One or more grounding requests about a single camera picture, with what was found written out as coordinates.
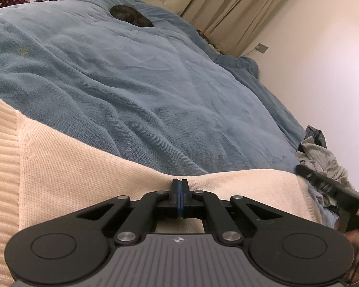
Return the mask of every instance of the metal rivet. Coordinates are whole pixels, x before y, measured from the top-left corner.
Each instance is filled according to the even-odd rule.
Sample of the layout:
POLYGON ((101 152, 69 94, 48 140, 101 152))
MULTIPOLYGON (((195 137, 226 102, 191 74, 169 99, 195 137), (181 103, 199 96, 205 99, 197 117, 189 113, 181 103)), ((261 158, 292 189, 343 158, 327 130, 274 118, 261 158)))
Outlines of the metal rivet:
POLYGON ((222 237, 226 241, 238 241, 241 238, 239 233, 237 233, 235 231, 227 231, 222 234, 222 237))
POLYGON ((117 235, 117 239, 121 242, 130 242, 135 239, 135 234, 132 232, 121 232, 117 235))

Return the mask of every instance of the bed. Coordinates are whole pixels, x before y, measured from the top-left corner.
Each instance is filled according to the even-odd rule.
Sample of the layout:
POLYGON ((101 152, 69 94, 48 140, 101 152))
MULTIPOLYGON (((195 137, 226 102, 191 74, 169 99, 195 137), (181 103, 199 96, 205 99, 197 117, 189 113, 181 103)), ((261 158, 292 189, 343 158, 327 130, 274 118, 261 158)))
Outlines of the bed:
POLYGON ((180 17, 139 0, 0 10, 0 97, 29 118, 167 174, 291 172, 304 136, 258 81, 253 60, 216 53, 180 17), (155 28, 113 18, 116 4, 136 8, 155 28))

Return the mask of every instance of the cat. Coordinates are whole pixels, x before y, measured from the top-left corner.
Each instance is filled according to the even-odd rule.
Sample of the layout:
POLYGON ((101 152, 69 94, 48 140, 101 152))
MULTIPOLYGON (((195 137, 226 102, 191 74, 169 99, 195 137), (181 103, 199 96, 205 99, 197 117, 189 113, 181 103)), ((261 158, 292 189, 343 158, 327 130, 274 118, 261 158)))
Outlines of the cat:
POLYGON ((115 5, 110 9, 111 15, 121 21, 138 27, 154 27, 153 23, 133 7, 115 5))

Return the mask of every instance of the white knit sweater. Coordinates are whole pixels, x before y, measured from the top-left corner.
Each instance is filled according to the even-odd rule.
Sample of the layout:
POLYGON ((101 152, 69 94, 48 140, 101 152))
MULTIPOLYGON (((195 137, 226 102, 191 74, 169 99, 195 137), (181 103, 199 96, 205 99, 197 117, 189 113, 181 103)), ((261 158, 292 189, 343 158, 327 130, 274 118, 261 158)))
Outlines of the white knit sweater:
MULTIPOLYGON (((291 214, 321 222, 306 182, 270 170, 182 176, 190 189, 210 191, 221 199, 245 195, 291 214)), ((173 178, 124 160, 28 119, 0 99, 0 287, 12 278, 4 248, 17 231, 81 208, 129 195, 168 190, 173 178)), ((201 232, 199 220, 159 225, 158 231, 201 232)))

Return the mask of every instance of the beige curtain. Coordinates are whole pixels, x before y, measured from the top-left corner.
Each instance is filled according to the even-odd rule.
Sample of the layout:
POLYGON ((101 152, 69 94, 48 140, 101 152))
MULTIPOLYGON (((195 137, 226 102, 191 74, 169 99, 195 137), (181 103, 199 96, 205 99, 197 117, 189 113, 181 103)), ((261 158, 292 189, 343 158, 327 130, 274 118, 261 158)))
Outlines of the beige curtain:
POLYGON ((184 0, 181 17, 224 53, 239 56, 285 0, 184 0))

